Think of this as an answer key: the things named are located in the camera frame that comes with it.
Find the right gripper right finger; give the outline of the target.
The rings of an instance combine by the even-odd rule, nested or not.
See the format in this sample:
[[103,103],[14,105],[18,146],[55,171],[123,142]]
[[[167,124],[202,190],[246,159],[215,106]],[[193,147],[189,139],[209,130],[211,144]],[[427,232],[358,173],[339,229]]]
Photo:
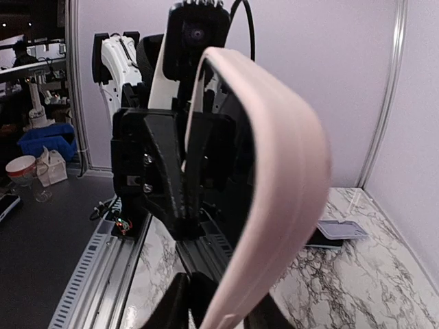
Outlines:
[[294,329],[268,293],[244,319],[245,329]]

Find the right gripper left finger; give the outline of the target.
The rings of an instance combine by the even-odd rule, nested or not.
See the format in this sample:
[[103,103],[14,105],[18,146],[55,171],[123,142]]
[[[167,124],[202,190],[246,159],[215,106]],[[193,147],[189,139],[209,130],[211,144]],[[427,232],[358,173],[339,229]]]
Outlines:
[[146,321],[146,328],[188,328],[189,313],[201,328],[221,280],[202,272],[177,273],[160,302]]

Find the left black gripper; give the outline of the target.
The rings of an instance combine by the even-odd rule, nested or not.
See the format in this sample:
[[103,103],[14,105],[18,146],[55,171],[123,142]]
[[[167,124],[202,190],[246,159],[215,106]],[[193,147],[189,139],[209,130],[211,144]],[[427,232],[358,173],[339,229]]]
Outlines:
[[150,212],[172,238],[192,237],[188,212],[198,212],[187,173],[193,115],[121,108],[113,119],[114,188],[127,212]]

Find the lavender phone case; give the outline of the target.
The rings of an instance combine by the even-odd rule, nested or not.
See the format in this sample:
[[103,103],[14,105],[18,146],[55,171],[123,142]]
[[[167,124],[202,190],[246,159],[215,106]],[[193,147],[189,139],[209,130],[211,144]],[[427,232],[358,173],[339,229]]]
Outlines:
[[330,240],[356,240],[368,236],[368,233],[354,221],[319,221],[317,228]]

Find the pink phone case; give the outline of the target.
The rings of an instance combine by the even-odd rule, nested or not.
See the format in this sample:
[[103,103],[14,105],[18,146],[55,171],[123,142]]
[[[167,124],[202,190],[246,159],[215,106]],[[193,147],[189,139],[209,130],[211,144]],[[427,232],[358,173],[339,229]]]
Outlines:
[[248,220],[201,324],[234,328],[313,234],[331,186],[331,150],[311,106],[250,58],[209,47],[200,65],[211,67],[237,97],[255,146]]

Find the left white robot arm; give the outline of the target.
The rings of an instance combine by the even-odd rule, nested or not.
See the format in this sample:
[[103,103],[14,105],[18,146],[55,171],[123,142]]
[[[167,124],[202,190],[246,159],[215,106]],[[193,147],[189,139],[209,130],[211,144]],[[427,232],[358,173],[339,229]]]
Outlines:
[[145,213],[177,241],[202,236],[201,209],[223,191],[235,166],[238,119],[216,108],[200,65],[226,35],[199,24],[175,34],[96,34],[93,79],[112,125],[113,185],[122,201],[117,226],[135,236]]

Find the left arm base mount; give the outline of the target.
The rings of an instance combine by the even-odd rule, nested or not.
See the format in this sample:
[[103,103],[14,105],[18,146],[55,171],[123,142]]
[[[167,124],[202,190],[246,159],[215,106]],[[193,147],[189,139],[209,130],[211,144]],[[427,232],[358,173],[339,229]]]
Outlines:
[[103,219],[112,223],[111,235],[120,239],[137,241],[148,221],[148,214],[128,214],[123,209],[120,197],[114,196],[106,201],[99,201],[89,216],[90,221]]

